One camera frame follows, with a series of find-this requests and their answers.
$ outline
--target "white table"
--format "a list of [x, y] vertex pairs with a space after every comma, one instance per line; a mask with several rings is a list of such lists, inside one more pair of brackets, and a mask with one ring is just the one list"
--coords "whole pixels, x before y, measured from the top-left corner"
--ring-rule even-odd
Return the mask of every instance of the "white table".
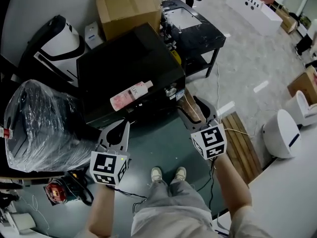
[[264, 36], [275, 35], [283, 21], [261, 0], [227, 0], [226, 3]]

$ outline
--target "plastic wrap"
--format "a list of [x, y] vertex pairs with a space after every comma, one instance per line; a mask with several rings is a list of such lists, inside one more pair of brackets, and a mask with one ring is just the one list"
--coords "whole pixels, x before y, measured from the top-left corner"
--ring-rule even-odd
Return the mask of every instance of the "plastic wrap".
[[13, 130], [5, 140], [10, 168], [57, 172], [88, 163], [98, 133], [90, 133], [78, 107], [72, 96], [36, 80], [24, 82], [4, 113], [4, 127]]

